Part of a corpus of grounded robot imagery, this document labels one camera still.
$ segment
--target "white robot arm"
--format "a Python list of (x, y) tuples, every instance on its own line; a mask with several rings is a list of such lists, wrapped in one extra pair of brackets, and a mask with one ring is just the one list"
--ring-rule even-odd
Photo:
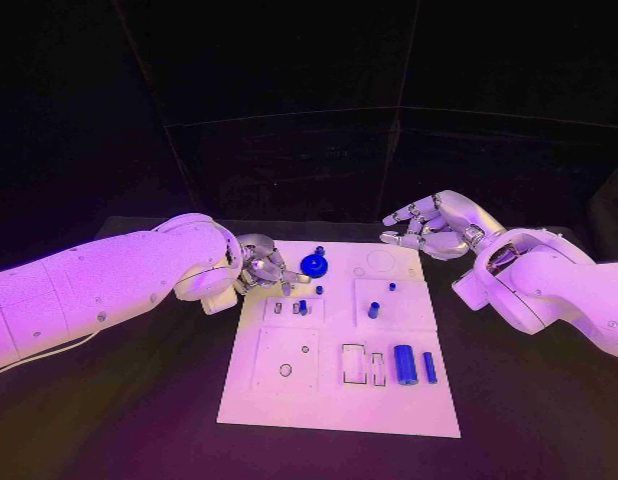
[(465, 196), (449, 190), (384, 218), (410, 220), (407, 233), (384, 232), (385, 243), (447, 260), (472, 250), (473, 268), (453, 290), (473, 310), (492, 305), (528, 334), (566, 320), (597, 347), (618, 356), (618, 263), (597, 265), (561, 235), (507, 231)]
[(212, 314), (256, 287), (309, 277), (286, 270), (273, 240), (236, 238), (205, 215), (80, 245), (0, 272), (0, 367), (152, 310), (171, 290)]

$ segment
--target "table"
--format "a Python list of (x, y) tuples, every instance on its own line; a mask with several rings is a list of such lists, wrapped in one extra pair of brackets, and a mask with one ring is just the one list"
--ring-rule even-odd
[[(112, 217), (99, 238), (159, 219)], [(374, 242), (377, 224), (221, 221), (286, 240)], [(218, 425), (240, 304), (174, 295), (0, 376), (0, 478), (618, 479), (618, 359), (557, 322), (528, 336), (450, 289), (472, 257), (422, 256), (462, 439)]]

